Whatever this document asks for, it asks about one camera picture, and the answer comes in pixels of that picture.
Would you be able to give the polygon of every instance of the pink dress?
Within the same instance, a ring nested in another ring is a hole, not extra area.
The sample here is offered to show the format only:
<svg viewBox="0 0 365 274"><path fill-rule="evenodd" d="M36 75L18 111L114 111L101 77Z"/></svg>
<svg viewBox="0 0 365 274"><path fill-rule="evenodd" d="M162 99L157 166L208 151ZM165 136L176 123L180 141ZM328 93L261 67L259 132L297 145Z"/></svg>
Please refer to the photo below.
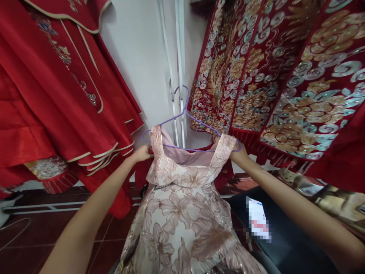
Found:
<svg viewBox="0 0 365 274"><path fill-rule="evenodd" d="M240 244L230 206L212 184L235 142L223 134L214 153L189 153L163 147L171 138L152 127L150 184L115 273L266 273Z"/></svg>

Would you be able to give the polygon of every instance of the white wall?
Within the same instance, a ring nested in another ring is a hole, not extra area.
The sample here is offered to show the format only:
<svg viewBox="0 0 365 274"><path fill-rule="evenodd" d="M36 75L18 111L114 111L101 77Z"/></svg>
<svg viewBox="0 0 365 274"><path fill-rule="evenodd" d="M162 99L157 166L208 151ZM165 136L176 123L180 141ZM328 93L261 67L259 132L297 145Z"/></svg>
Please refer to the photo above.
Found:
<svg viewBox="0 0 365 274"><path fill-rule="evenodd" d="M133 136L143 144L141 133L172 117L169 96L169 66L160 19L159 0L112 1L102 17L101 37L142 109L145 127ZM190 11L184 0L185 85L191 88L202 48L207 21ZM168 54L171 60L172 89L178 86L175 2L163 0ZM165 129L173 136L172 122ZM195 132L187 126L187 147L201 148L211 143L211 135ZM238 166L234 171L242 172ZM264 166L272 170L269 164Z"/></svg>

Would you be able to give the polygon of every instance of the forearm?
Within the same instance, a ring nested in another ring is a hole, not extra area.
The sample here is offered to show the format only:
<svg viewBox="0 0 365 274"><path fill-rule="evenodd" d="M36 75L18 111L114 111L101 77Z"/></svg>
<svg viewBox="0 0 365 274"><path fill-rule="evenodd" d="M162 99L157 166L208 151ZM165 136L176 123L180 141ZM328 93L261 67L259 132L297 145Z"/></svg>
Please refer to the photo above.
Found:
<svg viewBox="0 0 365 274"><path fill-rule="evenodd" d="M90 196L56 242L41 274L85 273L97 231L135 164L127 158Z"/></svg>
<svg viewBox="0 0 365 274"><path fill-rule="evenodd" d="M254 161L242 159L236 164L278 204L332 259L339 270L348 273L350 266L363 266L365 246L331 216L295 190L263 170Z"/></svg>

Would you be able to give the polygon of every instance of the wire hanger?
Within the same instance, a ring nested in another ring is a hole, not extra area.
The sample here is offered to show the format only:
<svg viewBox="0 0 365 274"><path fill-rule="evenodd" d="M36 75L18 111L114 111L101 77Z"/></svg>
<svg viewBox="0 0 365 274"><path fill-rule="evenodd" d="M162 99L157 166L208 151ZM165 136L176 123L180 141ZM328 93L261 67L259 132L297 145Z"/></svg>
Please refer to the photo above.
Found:
<svg viewBox="0 0 365 274"><path fill-rule="evenodd" d="M160 124L160 126L161 125L163 125L163 124L166 124L167 122L170 122L170 121L172 121L172 120L174 120L174 119L176 119L177 117L180 117L180 116L182 116L184 113L186 113L186 115L187 116L189 116L190 118L192 118L193 120L195 120L195 121L197 121L198 123L200 123L200 124L202 124L202 125L204 125L204 126L206 126L206 127L208 127L208 128L210 128L211 130L213 130L219 137L221 137L221 134L218 132L218 130L216 130L216 129L214 129L214 128L212 128L212 127L210 127L210 126L208 126L207 124L204 124L203 122L201 122L201 121L199 121L198 119L196 119L196 118L194 118L193 116L191 116L188 112L187 112L187 110L186 110L186 108L187 108L187 103L188 103L188 100L189 100L189 98L190 98L190 91L189 91L189 88L187 87L187 86L185 86L185 85L182 85L184 88L186 88L187 89L187 98L186 98L186 102L185 102L185 105L184 105L184 108L183 108L183 110L182 110L182 113L181 114L179 114L179 115L176 115L175 117L173 117L173 118L171 118L171 119L169 119L169 120L167 120L167 121L165 121L165 122L163 122L163 123L161 123ZM175 89L175 92L174 92L174 94L176 94L176 92L178 91L178 89L179 89L179 87L177 87L176 89ZM147 142L147 143L151 143L150 141L147 141L147 140L145 140L144 139L144 136L146 135L146 133L147 132L149 132L149 131L151 131L150 129L149 130L147 130L145 133L143 133L142 134L142 140L143 141L145 141L145 142ZM238 142L238 144L239 144L239 146L240 146L240 148L239 149L237 149L237 150L232 150L232 152L235 152L235 151L240 151L241 150L241 143L237 140L237 142ZM180 148L180 147L176 147L176 146L171 146L171 145L164 145L165 147L171 147L171 148L177 148L177 149L181 149L181 150L191 150L191 151L198 151L198 152L216 152L215 150L193 150L193 149L188 149L188 148Z"/></svg>

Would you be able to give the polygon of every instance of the phone screen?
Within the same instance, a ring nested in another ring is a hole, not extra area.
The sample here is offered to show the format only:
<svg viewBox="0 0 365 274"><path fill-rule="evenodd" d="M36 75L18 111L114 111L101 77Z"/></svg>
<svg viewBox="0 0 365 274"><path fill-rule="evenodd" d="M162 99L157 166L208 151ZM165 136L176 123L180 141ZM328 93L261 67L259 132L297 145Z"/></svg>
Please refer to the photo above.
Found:
<svg viewBox="0 0 365 274"><path fill-rule="evenodd" d="M270 242L271 233L269 231L269 225L263 211L262 203L249 197L246 201L249 216L248 227L251 230L251 235Z"/></svg>

